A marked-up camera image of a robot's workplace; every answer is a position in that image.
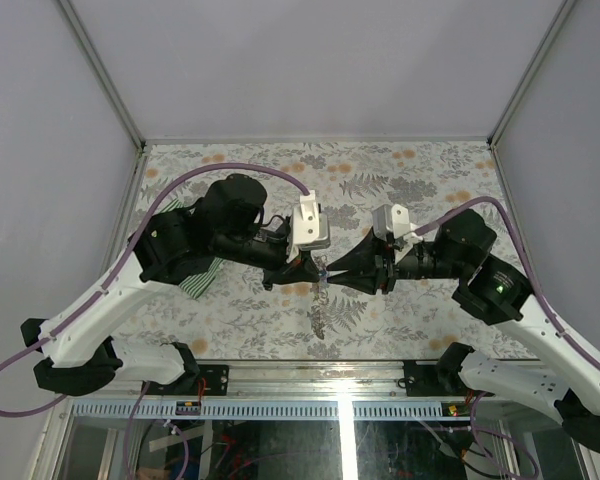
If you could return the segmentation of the metal key ring disc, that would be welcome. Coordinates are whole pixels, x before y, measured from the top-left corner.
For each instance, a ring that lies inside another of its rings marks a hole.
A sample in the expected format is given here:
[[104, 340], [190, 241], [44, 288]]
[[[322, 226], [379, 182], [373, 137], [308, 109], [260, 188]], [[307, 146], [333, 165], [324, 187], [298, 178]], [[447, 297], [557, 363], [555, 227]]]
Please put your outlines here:
[[[315, 260], [316, 265], [320, 268], [320, 270], [327, 270], [327, 257], [325, 255], [320, 255]], [[311, 330], [315, 337], [319, 340], [323, 340], [325, 338], [325, 320], [323, 318], [323, 307], [328, 302], [328, 282], [321, 281], [319, 283], [315, 283], [311, 287], [311, 292], [313, 294], [309, 320], [311, 324]]]

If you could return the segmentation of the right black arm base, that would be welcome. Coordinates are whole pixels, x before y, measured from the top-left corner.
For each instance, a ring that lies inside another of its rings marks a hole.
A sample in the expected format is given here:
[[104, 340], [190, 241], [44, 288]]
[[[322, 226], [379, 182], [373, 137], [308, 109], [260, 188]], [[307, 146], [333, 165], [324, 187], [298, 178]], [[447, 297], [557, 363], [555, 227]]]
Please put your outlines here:
[[469, 388], [459, 373], [462, 362], [474, 352], [469, 345], [453, 342], [435, 364], [404, 360], [403, 377], [397, 384], [411, 397], [465, 396]]

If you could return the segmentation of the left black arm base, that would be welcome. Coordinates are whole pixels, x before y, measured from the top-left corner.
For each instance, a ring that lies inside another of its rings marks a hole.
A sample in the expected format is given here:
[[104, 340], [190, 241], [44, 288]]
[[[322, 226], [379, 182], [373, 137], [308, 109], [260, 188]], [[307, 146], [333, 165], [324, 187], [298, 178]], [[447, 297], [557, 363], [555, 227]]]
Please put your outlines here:
[[229, 366], [203, 364], [200, 366], [189, 347], [173, 343], [182, 360], [183, 373], [168, 387], [170, 395], [225, 396], [229, 382]]

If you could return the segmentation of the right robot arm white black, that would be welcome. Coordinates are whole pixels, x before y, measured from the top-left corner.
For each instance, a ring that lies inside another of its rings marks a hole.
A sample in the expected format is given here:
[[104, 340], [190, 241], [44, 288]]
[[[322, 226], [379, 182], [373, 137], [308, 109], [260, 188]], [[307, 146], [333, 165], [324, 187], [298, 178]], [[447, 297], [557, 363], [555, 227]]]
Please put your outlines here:
[[600, 351], [551, 311], [529, 275], [497, 258], [497, 238], [472, 209], [445, 215], [433, 240], [408, 222], [400, 205], [373, 213], [373, 227], [328, 266], [328, 281], [374, 295], [399, 280], [454, 280], [452, 299], [473, 319], [499, 329], [534, 353], [548, 373], [491, 359], [452, 343], [435, 365], [447, 394], [492, 393], [555, 421], [573, 440], [600, 453]]

